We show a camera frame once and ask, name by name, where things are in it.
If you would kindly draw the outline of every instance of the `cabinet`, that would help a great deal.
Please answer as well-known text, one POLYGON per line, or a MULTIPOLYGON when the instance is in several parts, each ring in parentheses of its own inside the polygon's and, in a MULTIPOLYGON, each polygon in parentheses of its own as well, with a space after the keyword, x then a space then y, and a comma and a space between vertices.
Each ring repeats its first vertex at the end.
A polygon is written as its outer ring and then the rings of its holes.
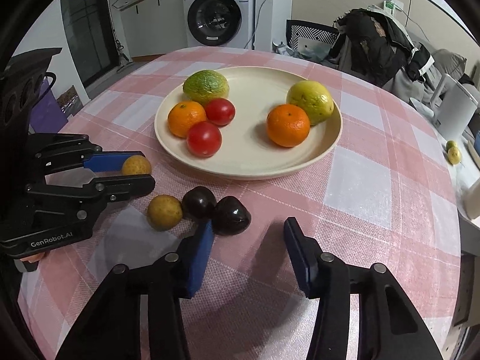
POLYGON ((144 0, 124 10, 121 18, 132 57, 187 47, 183 0, 144 0))

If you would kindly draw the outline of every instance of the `washing machine door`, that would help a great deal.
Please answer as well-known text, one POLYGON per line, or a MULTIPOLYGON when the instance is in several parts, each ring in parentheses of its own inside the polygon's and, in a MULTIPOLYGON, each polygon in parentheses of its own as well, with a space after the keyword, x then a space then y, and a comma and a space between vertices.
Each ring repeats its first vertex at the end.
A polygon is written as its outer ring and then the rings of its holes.
POLYGON ((242 12, 235 0, 195 0, 187 16, 193 37, 205 46, 230 42, 242 24, 242 12))

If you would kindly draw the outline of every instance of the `blue gripper pad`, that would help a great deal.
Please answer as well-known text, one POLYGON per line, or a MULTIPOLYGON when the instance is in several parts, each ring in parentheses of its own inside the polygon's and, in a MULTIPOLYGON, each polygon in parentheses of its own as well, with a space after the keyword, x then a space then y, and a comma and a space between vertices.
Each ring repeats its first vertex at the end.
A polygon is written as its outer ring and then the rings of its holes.
POLYGON ((83 161, 83 167, 93 172, 119 172, 125 160, 133 155, 143 155, 143 153, 141 151, 101 151, 83 161))
POLYGON ((182 254, 182 260, 187 264, 188 271, 185 286, 187 299, 192 298, 202 286, 214 237, 212 222, 203 221, 198 225, 193 237, 182 240, 182 242, 189 242, 188 250, 182 254))
POLYGON ((313 286, 318 277, 316 254, 321 253, 322 250, 315 239, 303 235, 302 229, 294 217, 285 221, 283 237, 297 278, 298 288, 307 298, 312 299, 315 297, 313 286))

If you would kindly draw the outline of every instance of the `cream plate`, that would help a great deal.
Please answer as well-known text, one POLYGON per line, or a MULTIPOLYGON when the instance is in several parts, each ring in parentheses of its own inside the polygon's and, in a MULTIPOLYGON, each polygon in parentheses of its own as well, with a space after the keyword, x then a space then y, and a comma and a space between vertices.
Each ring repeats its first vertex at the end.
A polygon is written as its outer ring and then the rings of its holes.
POLYGON ((185 100, 182 85, 163 100, 155 115, 155 134, 166 151, 195 169, 229 179, 260 180, 298 172, 324 157, 342 133, 337 104, 332 116, 312 127, 308 138, 294 148, 280 147, 267 136, 266 118, 272 108, 285 104, 291 86, 303 77, 269 67, 219 69, 230 85, 229 100, 235 105, 232 122, 221 127, 222 147, 210 158, 192 155, 185 139, 175 137, 167 126, 172 107, 185 100))

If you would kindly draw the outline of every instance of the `red cherry tomato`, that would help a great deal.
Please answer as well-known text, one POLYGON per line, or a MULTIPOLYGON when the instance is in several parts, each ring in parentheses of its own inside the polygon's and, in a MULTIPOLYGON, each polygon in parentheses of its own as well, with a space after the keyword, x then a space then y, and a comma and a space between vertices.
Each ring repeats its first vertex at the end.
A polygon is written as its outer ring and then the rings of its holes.
POLYGON ((222 134, 210 122, 199 122, 190 127, 187 134, 187 147, 199 157, 211 157, 222 145, 222 134))
POLYGON ((235 116, 235 107, 227 99, 213 99, 205 106, 208 120, 217 126, 226 126, 235 116))

